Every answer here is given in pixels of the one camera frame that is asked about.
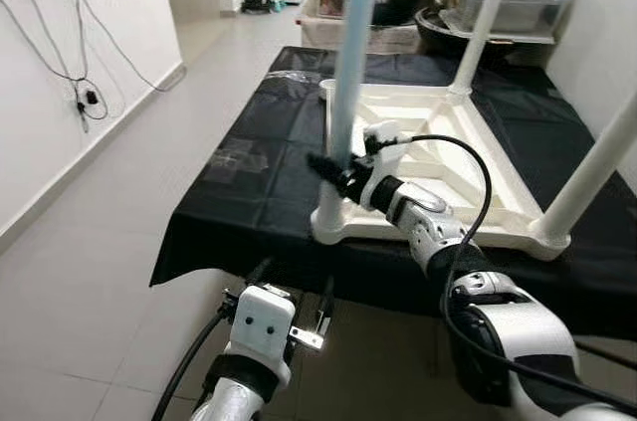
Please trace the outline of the black tablecloth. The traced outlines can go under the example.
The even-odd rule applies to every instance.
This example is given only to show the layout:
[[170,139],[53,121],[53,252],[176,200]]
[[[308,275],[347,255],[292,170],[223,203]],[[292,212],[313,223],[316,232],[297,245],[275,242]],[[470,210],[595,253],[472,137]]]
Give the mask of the black tablecloth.
[[[321,149],[326,102],[319,84],[274,76],[309,71],[330,79],[336,53],[287,45],[275,56],[237,119],[220,134],[250,139],[267,154],[260,174],[232,183],[201,179],[183,194],[165,226],[152,285],[215,268],[246,276],[273,257],[268,282],[321,291],[327,277],[346,302],[395,313],[436,316],[426,277],[401,242],[315,242],[311,212],[321,181],[306,166],[306,153]],[[473,85],[475,107],[506,149],[540,204],[553,201],[593,144],[585,122],[536,67],[482,65]],[[550,307],[574,334],[637,338],[637,199],[611,175],[570,233],[570,245],[553,262],[519,250],[491,249],[522,288]]]

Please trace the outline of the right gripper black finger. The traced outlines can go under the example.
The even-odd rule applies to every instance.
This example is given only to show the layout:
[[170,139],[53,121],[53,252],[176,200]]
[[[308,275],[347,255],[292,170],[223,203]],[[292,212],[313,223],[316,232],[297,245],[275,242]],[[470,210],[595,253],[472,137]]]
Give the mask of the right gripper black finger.
[[332,158],[318,153],[306,153],[306,166],[312,170],[323,183],[330,184],[332,188],[345,188],[349,176],[345,169],[341,169]]

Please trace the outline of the clear plastic film piece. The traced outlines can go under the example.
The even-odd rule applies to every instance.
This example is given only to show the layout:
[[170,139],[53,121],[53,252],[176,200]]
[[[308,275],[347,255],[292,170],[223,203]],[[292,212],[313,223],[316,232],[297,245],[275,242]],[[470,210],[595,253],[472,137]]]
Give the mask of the clear plastic film piece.
[[324,76],[322,74],[315,74],[315,72],[309,71],[278,71],[274,72],[273,75],[277,77],[283,77],[283,79],[287,79],[290,81],[295,81],[295,83],[311,85],[317,85],[324,79]]

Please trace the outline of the beige cloth covered bench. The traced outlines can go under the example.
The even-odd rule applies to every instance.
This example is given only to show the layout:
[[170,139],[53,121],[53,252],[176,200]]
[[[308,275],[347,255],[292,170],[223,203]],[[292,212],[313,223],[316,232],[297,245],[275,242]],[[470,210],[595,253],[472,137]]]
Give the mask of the beige cloth covered bench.
[[[302,47],[338,51],[344,42],[344,21],[338,19],[316,19],[316,17],[296,17],[301,27]],[[368,54],[415,54],[422,44],[422,36],[414,25],[370,27]]]

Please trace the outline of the clear plastic storage box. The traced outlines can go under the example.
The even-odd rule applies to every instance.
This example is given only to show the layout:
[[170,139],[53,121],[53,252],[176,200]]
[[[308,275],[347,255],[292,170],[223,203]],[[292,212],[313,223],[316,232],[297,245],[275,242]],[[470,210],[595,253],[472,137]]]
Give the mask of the clear plastic storage box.
[[[440,17],[447,29],[473,34],[487,0],[443,0]],[[488,38],[553,44],[561,16],[573,0],[501,0]]]

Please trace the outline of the white plastic children table top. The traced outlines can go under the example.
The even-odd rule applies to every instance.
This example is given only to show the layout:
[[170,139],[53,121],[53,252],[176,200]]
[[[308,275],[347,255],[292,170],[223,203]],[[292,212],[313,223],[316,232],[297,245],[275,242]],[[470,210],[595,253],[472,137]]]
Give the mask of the white plastic children table top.
[[388,212],[365,210],[323,182],[310,218],[316,242],[347,239],[406,242],[422,259],[469,240],[483,248],[554,259],[564,249],[536,241],[530,225],[544,211],[472,100],[447,100],[443,86],[365,84],[353,118],[350,163],[363,163],[363,130],[399,122],[405,144]]

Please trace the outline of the black round basin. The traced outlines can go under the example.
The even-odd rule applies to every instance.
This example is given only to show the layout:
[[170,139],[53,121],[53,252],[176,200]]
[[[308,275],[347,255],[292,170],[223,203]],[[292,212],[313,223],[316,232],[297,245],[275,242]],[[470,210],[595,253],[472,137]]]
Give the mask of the black round basin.
[[469,40],[466,36],[452,33],[441,19],[440,10],[420,10],[415,13],[413,22],[419,36],[419,56],[463,57]]

